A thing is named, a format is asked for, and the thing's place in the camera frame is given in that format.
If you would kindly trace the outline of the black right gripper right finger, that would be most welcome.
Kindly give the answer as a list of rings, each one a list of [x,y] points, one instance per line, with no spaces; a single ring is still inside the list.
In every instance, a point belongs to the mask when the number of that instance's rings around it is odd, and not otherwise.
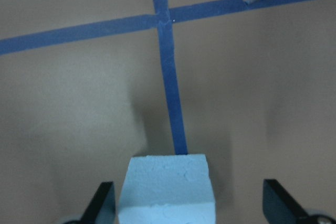
[[[265,179],[263,213],[268,223],[312,223],[311,217],[276,179]]]

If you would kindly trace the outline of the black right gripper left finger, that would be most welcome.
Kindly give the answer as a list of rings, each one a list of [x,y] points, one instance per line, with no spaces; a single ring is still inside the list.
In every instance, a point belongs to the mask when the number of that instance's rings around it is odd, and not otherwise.
[[[116,216],[115,203],[114,183],[101,183],[84,211],[81,223],[113,224]]]

